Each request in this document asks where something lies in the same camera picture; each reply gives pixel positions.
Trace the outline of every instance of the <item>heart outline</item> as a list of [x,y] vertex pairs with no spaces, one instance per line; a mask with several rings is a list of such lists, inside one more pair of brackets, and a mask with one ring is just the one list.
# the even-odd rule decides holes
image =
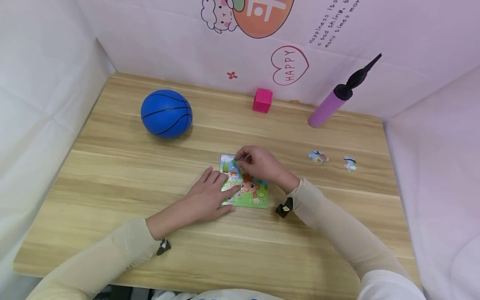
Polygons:
[[[275,74],[276,74],[278,71],[282,70],[283,68],[279,68],[279,67],[277,67],[277,66],[273,63],[273,55],[274,55],[277,51],[279,51],[281,48],[287,48],[287,47],[289,47],[289,48],[294,48],[296,51],[300,52],[300,54],[301,54],[301,55],[303,56],[303,58],[305,59],[305,62],[307,63],[307,67],[305,68],[305,70],[303,71],[303,73],[302,73],[297,79],[295,79],[295,81],[293,81],[293,82],[291,82],[291,83],[289,83],[289,84],[279,84],[278,82],[275,81]],[[303,54],[303,51],[300,50],[300,49],[298,49],[297,47],[291,46],[291,45],[282,46],[282,47],[278,48],[277,50],[273,51],[272,56],[270,57],[270,62],[272,63],[272,66],[276,69],[276,71],[275,71],[275,72],[273,73],[273,75],[272,75],[272,80],[273,80],[274,83],[276,83],[276,84],[278,84],[278,85],[281,85],[281,86],[287,86],[287,85],[294,84],[295,82],[297,82],[297,81],[305,74],[305,72],[306,72],[306,71],[308,70],[308,68],[310,67],[310,64],[308,63],[308,59],[307,59],[307,57],[305,56],[305,54]]]

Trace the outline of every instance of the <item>pink backdrop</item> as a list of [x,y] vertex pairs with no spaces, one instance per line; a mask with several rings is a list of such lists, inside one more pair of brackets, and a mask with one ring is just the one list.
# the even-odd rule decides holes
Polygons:
[[480,299],[480,68],[386,123],[430,299]]
[[381,52],[344,109],[384,119],[480,65],[477,0],[77,1],[120,72],[242,93],[319,104]]

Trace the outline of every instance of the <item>pink toy block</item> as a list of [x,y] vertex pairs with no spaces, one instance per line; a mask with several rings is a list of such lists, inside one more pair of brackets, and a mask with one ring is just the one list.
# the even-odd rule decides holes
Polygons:
[[262,88],[257,89],[253,100],[253,110],[267,113],[272,105],[273,92]]

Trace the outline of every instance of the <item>orange circle print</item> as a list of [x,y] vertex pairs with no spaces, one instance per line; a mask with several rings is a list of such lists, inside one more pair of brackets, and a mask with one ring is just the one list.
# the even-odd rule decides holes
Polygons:
[[233,15],[242,31],[253,38],[271,36],[282,27],[294,0],[245,0],[241,12]]

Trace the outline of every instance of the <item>wooden table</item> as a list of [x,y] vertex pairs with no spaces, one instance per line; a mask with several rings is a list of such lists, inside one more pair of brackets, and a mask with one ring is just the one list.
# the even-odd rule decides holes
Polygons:
[[[162,141],[142,125],[150,92],[170,88],[193,109],[193,126]],[[220,154],[245,144],[268,148],[298,176],[370,228],[418,282],[415,259],[381,121],[338,112],[319,129],[307,125],[313,108],[274,101],[252,111],[252,96],[117,73],[107,82],[15,261],[23,274],[46,276],[123,222],[147,217],[182,197]],[[330,161],[313,163],[312,150]],[[344,156],[357,160],[348,173]],[[192,225],[168,237],[173,249],[115,283],[202,292],[246,288],[285,299],[356,299],[359,281],[328,241],[294,214],[275,206],[238,208],[217,222]]]

